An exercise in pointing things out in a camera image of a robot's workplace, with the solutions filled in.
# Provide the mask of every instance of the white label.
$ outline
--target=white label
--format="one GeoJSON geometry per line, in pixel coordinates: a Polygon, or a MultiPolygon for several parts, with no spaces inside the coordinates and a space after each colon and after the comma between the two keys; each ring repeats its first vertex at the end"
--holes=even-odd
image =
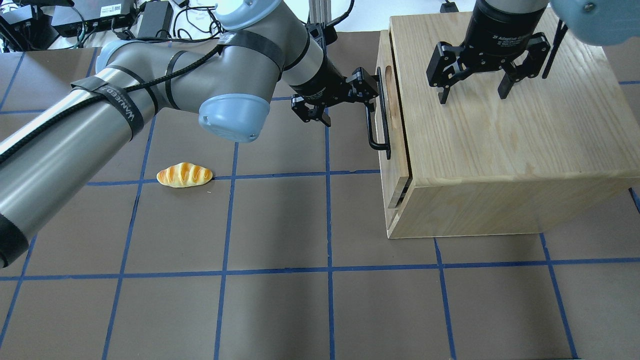
{"type": "Polygon", "coordinates": [[[100,17],[110,16],[110,15],[120,15],[122,10],[121,4],[116,5],[107,5],[100,8],[100,17]]]}

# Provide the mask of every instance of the toy croissant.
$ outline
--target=toy croissant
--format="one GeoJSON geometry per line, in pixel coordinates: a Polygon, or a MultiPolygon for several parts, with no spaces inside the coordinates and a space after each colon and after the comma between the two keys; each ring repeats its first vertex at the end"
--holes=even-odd
{"type": "Polygon", "coordinates": [[[160,171],[156,179],[162,185],[172,188],[188,188],[208,183],[213,179],[213,172],[192,163],[179,163],[160,171]]]}

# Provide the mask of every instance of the drawer handle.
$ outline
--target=drawer handle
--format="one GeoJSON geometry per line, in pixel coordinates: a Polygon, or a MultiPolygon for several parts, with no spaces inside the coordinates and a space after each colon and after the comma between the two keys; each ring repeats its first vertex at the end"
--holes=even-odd
{"type": "Polygon", "coordinates": [[[371,113],[376,111],[374,107],[374,102],[365,103],[365,110],[367,114],[367,131],[369,132],[369,146],[372,149],[377,151],[386,151],[387,152],[387,160],[391,160],[391,144],[389,143],[389,128],[387,125],[387,105],[385,103],[385,94],[382,89],[382,75],[380,72],[380,67],[378,67],[376,71],[376,77],[378,81],[378,93],[380,95],[380,115],[382,115],[382,132],[385,137],[385,142],[378,143],[373,137],[373,125],[372,125],[372,116],[371,113]]]}

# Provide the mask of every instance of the cable strap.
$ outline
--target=cable strap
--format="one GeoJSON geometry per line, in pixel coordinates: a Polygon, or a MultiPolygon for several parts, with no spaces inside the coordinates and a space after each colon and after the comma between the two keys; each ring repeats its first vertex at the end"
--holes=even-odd
{"type": "Polygon", "coordinates": [[[140,113],[140,109],[134,104],[127,92],[118,86],[110,84],[97,76],[91,76],[71,83],[74,88],[81,88],[88,92],[102,94],[122,114],[131,128],[131,138],[133,139],[145,126],[145,120],[140,113]]]}
{"type": "Polygon", "coordinates": [[[220,36],[218,45],[240,46],[257,51],[258,53],[263,54],[264,56],[271,59],[271,61],[273,61],[278,66],[278,70],[280,70],[280,73],[282,73],[282,67],[284,66],[285,60],[282,49],[273,41],[262,35],[252,33],[251,31],[247,30],[233,32],[230,31],[220,36]]]}

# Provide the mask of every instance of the wooden box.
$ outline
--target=wooden box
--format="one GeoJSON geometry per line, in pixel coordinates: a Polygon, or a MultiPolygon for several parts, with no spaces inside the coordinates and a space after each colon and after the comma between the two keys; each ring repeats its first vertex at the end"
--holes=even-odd
{"type": "MultiPolygon", "coordinates": [[[[504,73],[474,74],[441,105],[426,69],[438,41],[461,43],[470,15],[392,17],[381,34],[389,238],[540,233],[640,183],[640,127],[602,48],[570,32],[548,79],[500,100],[504,73]]],[[[556,25],[549,9],[538,31],[551,41],[556,25]]],[[[382,141],[380,111],[376,127],[382,141]]]]}

